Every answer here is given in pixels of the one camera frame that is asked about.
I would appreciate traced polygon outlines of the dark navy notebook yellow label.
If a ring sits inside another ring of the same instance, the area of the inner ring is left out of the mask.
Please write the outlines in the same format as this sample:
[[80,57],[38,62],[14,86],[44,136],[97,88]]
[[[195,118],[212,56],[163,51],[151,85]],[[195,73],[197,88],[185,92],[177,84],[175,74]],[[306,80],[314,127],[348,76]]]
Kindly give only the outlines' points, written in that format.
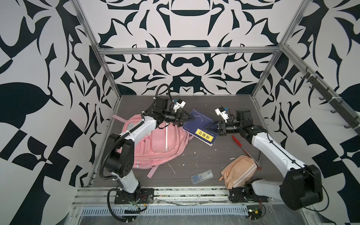
[[195,109],[192,110],[190,115],[194,120],[185,122],[182,129],[207,145],[212,146],[218,134],[205,128],[215,121]]

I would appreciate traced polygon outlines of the pink school backpack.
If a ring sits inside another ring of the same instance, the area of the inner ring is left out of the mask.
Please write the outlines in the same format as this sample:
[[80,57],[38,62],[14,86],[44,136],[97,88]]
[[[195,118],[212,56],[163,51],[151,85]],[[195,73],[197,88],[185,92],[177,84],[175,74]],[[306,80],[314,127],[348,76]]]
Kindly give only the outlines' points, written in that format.
[[149,169],[151,178],[158,166],[180,156],[192,136],[181,127],[163,122],[148,133],[135,147],[134,169]]

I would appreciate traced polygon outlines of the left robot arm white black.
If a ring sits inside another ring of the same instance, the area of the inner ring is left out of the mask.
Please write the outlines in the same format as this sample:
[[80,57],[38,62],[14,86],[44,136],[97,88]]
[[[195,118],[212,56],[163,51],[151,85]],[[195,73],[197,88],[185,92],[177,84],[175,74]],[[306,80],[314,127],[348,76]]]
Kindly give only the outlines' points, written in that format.
[[172,99],[169,85],[160,85],[152,104],[141,113],[140,121],[132,129],[115,135],[110,147],[106,147],[100,163],[100,177],[117,181],[126,192],[135,193],[140,187],[132,171],[135,147],[163,122],[182,127],[184,123],[193,121],[195,118],[183,110],[185,104],[184,101]]

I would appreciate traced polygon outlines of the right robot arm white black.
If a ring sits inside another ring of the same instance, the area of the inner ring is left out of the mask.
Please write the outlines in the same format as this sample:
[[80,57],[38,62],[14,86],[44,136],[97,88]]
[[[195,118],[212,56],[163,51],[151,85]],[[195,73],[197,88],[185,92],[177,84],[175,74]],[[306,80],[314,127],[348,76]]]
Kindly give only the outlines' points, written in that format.
[[315,165],[306,165],[287,152],[266,129],[253,123],[251,111],[236,111],[234,122],[230,121],[230,115],[223,107],[215,109],[215,113],[222,119],[207,126],[207,130],[220,136],[240,134],[242,138],[260,150],[284,177],[282,183],[266,180],[252,181],[251,193],[281,200],[294,211],[301,208],[308,209],[329,196],[322,185],[320,169]]

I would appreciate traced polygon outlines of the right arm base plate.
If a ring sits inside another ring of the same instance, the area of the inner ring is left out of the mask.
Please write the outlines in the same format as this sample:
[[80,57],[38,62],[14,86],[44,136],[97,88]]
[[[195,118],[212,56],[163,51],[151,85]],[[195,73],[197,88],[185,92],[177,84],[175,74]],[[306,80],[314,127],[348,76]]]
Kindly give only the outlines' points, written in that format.
[[258,196],[247,187],[237,187],[229,190],[229,200],[232,203],[267,203],[268,197]]

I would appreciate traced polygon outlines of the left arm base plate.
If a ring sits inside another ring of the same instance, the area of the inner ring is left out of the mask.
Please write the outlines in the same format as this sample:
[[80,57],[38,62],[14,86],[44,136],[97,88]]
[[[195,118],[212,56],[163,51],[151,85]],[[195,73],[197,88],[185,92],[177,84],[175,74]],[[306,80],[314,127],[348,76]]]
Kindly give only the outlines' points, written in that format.
[[135,202],[137,204],[149,203],[153,200],[153,188],[138,187],[134,193],[128,193],[125,190],[118,190],[115,195],[115,204],[128,204]]

